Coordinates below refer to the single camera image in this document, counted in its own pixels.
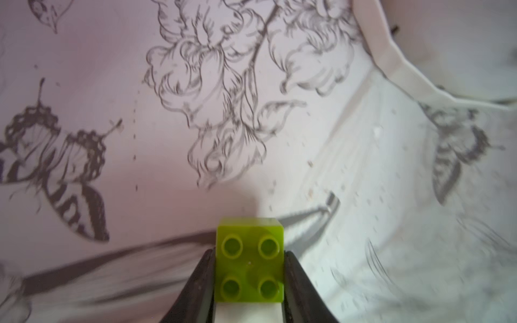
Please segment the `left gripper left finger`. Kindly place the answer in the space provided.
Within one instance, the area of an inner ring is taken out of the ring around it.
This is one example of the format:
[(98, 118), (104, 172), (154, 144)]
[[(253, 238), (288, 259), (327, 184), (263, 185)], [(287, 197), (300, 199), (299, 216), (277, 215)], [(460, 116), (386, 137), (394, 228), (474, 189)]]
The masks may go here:
[(215, 249), (205, 251), (160, 323), (214, 322)]

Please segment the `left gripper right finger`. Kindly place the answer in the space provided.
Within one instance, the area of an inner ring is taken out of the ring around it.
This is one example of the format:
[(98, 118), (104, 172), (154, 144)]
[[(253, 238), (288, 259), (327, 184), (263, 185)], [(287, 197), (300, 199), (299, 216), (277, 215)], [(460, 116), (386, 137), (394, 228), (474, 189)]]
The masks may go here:
[(283, 319), (286, 323), (338, 323), (292, 251), (284, 256)]

